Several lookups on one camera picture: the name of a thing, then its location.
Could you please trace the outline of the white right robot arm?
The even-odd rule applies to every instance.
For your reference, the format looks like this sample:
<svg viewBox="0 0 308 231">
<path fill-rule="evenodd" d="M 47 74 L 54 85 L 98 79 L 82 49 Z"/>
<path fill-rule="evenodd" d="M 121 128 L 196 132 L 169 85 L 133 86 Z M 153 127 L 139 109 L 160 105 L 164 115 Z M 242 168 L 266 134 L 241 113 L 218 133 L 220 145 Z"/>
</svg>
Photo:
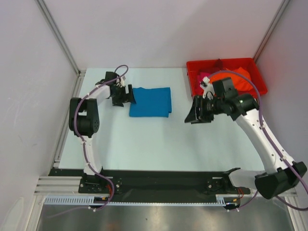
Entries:
<svg viewBox="0 0 308 231">
<path fill-rule="evenodd" d="M 304 162 L 296 162 L 280 145 L 264 120 L 261 106 L 254 97 L 240 95 L 232 79 L 227 77 L 213 83 L 205 77 L 201 88 L 203 95 L 193 98 L 186 123 L 210 123 L 215 115 L 226 114 L 245 132 L 264 166 L 264 171 L 234 168 L 222 181 L 227 193 L 239 187 L 256 189 L 264 198 L 272 199 L 303 181 L 307 172 Z"/>
</svg>

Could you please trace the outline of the blue polo t-shirt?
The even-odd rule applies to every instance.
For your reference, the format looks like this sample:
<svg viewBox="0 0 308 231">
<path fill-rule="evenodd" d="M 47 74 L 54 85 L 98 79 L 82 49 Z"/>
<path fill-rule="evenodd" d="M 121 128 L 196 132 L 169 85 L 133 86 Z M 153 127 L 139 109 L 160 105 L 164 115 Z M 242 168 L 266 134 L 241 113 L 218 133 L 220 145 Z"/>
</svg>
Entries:
<svg viewBox="0 0 308 231">
<path fill-rule="evenodd" d="M 171 89 L 133 88 L 136 103 L 129 109 L 130 117 L 169 117 L 172 113 Z"/>
</svg>

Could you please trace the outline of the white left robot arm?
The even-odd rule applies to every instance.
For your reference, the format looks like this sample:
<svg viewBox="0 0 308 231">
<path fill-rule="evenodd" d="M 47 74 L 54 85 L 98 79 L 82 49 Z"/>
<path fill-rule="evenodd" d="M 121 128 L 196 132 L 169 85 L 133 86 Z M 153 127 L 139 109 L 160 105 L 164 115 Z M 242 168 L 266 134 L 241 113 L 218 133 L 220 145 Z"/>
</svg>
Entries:
<svg viewBox="0 0 308 231">
<path fill-rule="evenodd" d="M 102 193 L 112 190 L 110 179 L 102 175 L 103 165 L 99 157 L 96 134 L 100 128 L 99 104 L 112 99 L 113 106 L 135 104 L 131 84 L 126 88 L 125 71 L 107 71 L 105 78 L 95 84 L 94 89 L 82 98 L 71 98 L 69 105 L 69 129 L 78 137 L 82 147 L 85 167 L 79 184 L 79 193 Z"/>
</svg>

